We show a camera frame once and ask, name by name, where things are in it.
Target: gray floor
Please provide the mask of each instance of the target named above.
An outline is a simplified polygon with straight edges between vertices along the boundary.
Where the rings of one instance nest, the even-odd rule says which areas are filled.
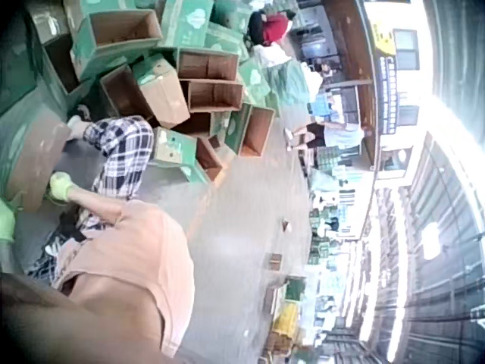
[[[196,267],[196,301],[183,351],[211,363],[254,363],[271,318],[262,312],[266,287],[284,274],[300,274],[308,255],[308,192],[295,152],[287,153],[283,124],[306,123],[304,108],[283,111],[262,158],[230,153],[224,179],[217,185],[169,184],[179,176],[149,168],[140,197],[168,211],[185,229]],[[88,187],[102,158],[80,142],[68,146],[59,170]],[[40,254],[59,208],[45,202],[35,214],[20,214],[17,253],[28,266]],[[281,219],[292,225],[283,233]],[[269,253],[283,254],[282,272],[266,269]]]

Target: red shirt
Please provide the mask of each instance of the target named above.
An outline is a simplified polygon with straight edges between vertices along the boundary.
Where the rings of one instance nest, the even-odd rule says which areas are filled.
[[[263,37],[266,43],[271,44],[283,38],[286,34],[289,20],[284,14],[268,15],[263,23]]]

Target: plaid pants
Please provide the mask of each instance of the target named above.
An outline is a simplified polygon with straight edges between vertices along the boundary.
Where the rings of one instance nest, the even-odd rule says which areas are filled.
[[[142,174],[153,148],[153,131],[140,116],[105,119],[86,128],[83,139],[108,159],[92,185],[92,191],[117,199],[133,198],[142,183]],[[104,230],[109,226],[87,209],[80,210],[77,228],[80,231]],[[49,235],[45,246],[56,238],[66,238],[56,232]],[[27,270],[27,275],[51,284],[55,279],[57,259],[42,250],[42,256]]]

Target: hand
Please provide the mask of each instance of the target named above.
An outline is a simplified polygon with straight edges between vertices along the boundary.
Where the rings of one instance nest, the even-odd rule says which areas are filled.
[[[66,172],[55,172],[51,176],[51,194],[55,199],[67,202],[67,192],[73,186],[75,186],[75,184],[70,179],[70,175]]]

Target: signboard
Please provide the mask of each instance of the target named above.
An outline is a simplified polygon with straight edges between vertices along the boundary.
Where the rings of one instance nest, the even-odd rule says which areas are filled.
[[[380,134],[395,134],[399,98],[397,93],[396,44],[393,29],[383,22],[371,19],[377,69],[380,77],[380,102],[378,125]]]

